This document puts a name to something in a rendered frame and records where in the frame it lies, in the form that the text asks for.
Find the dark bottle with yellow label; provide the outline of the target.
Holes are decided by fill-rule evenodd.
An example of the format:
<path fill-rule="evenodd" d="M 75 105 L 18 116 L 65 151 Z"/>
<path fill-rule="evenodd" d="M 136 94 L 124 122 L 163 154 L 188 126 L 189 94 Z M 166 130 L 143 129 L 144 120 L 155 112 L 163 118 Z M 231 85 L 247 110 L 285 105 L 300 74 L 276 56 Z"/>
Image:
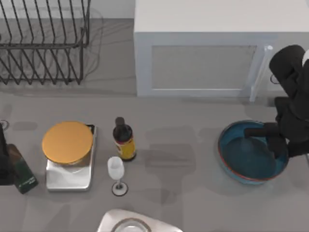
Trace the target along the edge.
<path fill-rule="evenodd" d="M 118 149 L 119 157 L 124 162 L 132 161 L 136 156 L 133 130 L 125 123 L 123 117 L 117 117 L 115 119 L 115 127 L 112 131 L 112 135 Z"/>

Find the silver kitchen scale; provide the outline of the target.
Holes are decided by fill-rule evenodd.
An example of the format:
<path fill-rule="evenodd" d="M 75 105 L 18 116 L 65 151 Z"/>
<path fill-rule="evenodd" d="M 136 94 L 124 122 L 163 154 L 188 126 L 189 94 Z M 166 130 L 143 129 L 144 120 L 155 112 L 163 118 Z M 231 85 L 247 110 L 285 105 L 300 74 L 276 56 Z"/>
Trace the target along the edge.
<path fill-rule="evenodd" d="M 50 160 L 46 164 L 46 188 L 49 191 L 87 191 L 92 182 L 97 127 L 87 125 L 93 135 L 93 145 L 88 154 L 73 164 L 57 164 Z"/>

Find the dark green carton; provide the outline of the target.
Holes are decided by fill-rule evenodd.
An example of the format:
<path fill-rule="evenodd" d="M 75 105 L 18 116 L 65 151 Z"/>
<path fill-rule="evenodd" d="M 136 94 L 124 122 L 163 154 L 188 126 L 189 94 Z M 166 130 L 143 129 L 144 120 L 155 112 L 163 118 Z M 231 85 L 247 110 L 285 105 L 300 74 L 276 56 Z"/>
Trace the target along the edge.
<path fill-rule="evenodd" d="M 26 194 L 39 182 L 14 144 L 8 144 L 7 151 L 14 169 L 14 185 L 21 194 Z"/>

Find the round glass lid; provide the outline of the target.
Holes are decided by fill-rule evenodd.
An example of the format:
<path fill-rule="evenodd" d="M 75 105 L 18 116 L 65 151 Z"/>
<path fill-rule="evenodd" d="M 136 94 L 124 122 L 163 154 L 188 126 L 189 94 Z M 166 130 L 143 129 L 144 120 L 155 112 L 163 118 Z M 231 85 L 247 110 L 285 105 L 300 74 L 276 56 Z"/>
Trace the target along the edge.
<path fill-rule="evenodd" d="M 111 232 L 152 232 L 150 226 L 138 218 L 125 218 L 117 222 Z"/>

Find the white wine glass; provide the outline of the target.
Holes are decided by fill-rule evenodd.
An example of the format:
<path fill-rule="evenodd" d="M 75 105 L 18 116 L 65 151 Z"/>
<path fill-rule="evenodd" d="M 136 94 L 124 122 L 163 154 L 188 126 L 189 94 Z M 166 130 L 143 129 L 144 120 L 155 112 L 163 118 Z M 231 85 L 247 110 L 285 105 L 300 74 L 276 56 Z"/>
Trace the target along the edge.
<path fill-rule="evenodd" d="M 109 177 L 115 181 L 112 185 L 112 193 L 117 197 L 126 195 L 128 185 L 122 181 L 125 173 L 123 161 L 119 157 L 113 156 L 108 159 L 107 167 Z"/>

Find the pale microwave oven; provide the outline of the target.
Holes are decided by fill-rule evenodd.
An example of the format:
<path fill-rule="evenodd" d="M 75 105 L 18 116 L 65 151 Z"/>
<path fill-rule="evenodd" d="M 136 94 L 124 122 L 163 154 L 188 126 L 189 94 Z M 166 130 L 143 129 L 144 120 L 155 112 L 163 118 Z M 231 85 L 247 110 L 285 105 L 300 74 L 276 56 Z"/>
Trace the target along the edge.
<path fill-rule="evenodd" d="M 273 54 L 309 49 L 309 0 L 136 0 L 136 32 L 224 32 L 260 36 Z M 152 87 L 243 88 L 254 46 L 153 46 Z M 267 67 L 261 92 L 269 87 Z"/>

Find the pale microwave door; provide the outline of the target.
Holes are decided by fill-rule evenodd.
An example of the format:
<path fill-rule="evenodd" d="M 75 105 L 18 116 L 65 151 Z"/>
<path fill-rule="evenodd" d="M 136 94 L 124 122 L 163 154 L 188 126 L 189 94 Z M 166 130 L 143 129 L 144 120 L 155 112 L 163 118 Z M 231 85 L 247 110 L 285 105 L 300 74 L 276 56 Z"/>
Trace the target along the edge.
<path fill-rule="evenodd" d="M 176 88 L 152 87 L 153 46 L 259 46 L 267 45 L 260 36 L 224 32 L 136 32 L 135 72 L 138 96 L 164 97 L 250 97 L 249 74 L 243 88 Z"/>

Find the round orange plate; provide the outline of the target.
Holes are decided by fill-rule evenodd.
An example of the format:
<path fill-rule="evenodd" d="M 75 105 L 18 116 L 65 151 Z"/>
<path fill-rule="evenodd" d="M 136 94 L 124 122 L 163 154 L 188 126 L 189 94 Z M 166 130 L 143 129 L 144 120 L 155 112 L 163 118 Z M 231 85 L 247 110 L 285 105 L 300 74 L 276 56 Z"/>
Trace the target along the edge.
<path fill-rule="evenodd" d="M 72 164 L 82 160 L 91 150 L 91 129 L 79 121 L 63 121 L 53 125 L 42 139 L 47 159 L 58 164 Z"/>

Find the blue bowl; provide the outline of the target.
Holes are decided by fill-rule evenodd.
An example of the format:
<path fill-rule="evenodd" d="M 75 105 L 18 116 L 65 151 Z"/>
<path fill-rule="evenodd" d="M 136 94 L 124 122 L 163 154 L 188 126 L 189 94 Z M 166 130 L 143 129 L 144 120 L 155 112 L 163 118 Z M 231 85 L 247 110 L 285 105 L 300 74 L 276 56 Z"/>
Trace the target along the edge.
<path fill-rule="evenodd" d="M 272 151 L 266 137 L 245 135 L 246 129 L 263 127 L 259 121 L 240 120 L 226 126 L 218 138 L 221 166 L 243 184 L 263 184 L 280 175 L 288 164 L 286 145 Z"/>

